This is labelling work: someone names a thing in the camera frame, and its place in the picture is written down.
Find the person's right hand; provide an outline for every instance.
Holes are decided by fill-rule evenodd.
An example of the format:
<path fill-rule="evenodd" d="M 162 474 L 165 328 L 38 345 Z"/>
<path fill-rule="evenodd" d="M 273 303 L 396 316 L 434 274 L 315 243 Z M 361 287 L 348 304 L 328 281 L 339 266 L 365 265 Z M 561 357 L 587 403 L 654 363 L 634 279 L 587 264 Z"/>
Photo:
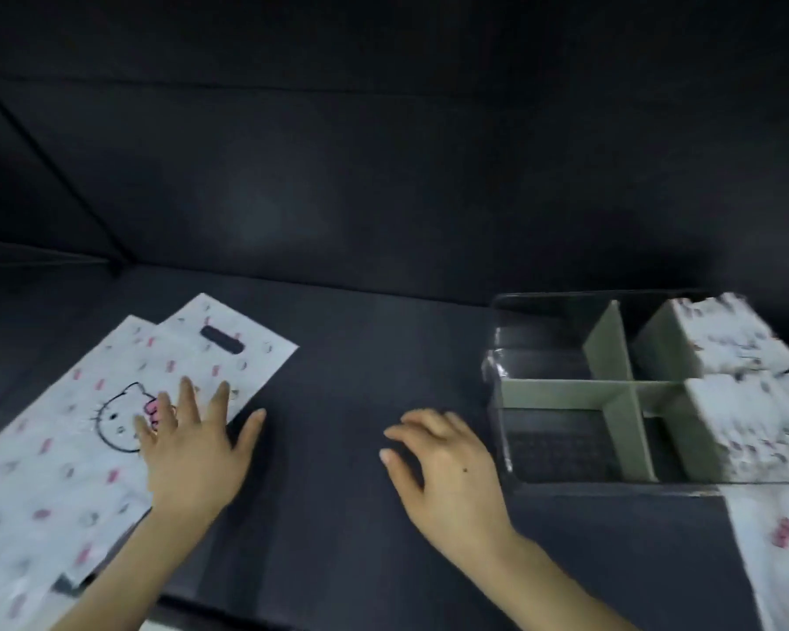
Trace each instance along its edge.
<path fill-rule="evenodd" d="M 380 450 L 410 520 L 433 547 L 466 574 L 487 553 L 503 553 L 517 534 L 508 518 L 494 460 L 452 412 L 414 410 L 384 434 L 417 456 L 424 488 L 403 459 Z"/>

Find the forearm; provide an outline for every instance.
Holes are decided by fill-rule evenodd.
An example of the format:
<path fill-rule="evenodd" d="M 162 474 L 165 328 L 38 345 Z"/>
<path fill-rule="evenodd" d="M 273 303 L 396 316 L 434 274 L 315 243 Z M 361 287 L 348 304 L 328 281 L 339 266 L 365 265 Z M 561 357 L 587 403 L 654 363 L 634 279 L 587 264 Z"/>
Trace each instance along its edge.
<path fill-rule="evenodd" d="M 535 542 L 516 535 L 465 573 L 524 631 L 634 631 L 587 594 Z"/>
<path fill-rule="evenodd" d="M 209 519 L 150 512 L 53 631 L 135 631 L 209 526 Z"/>

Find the black wall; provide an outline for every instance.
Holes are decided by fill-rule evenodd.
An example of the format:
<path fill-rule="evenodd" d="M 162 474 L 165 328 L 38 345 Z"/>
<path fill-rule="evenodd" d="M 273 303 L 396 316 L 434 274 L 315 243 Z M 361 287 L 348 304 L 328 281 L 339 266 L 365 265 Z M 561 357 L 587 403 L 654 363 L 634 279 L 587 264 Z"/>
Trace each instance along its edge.
<path fill-rule="evenodd" d="M 0 108 L 0 237 L 789 331 L 789 0 L 0 0 Z"/>

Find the hello kitty face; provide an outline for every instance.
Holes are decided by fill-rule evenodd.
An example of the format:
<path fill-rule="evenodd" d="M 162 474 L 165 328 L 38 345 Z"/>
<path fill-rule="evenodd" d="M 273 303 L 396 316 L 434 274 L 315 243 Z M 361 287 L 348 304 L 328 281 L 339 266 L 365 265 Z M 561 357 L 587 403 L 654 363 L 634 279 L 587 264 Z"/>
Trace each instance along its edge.
<path fill-rule="evenodd" d="M 103 443 L 118 452 L 135 454 L 140 443 L 133 424 L 135 415 L 146 416 L 156 427 L 157 400 L 140 383 L 132 383 L 106 402 L 94 418 L 96 433 Z"/>

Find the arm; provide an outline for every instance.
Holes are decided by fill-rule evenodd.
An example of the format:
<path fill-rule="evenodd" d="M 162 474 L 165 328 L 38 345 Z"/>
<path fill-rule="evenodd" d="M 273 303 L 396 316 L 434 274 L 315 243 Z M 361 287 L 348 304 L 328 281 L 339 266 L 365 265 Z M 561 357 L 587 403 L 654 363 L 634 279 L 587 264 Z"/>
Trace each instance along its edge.
<path fill-rule="evenodd" d="M 385 435 L 421 463 L 423 489 L 398 454 L 380 452 L 410 520 L 521 629 L 634 630 L 514 531 L 494 461 L 461 418 L 412 411 Z"/>
<path fill-rule="evenodd" d="M 149 467 L 152 511 L 53 631 L 134 631 L 146 619 L 172 572 L 240 490 L 266 414 L 252 414 L 236 447 L 225 434 L 228 383 L 199 418 L 189 379 L 181 380 L 178 411 L 158 397 L 160 424 L 152 432 L 135 418 L 140 452 Z"/>

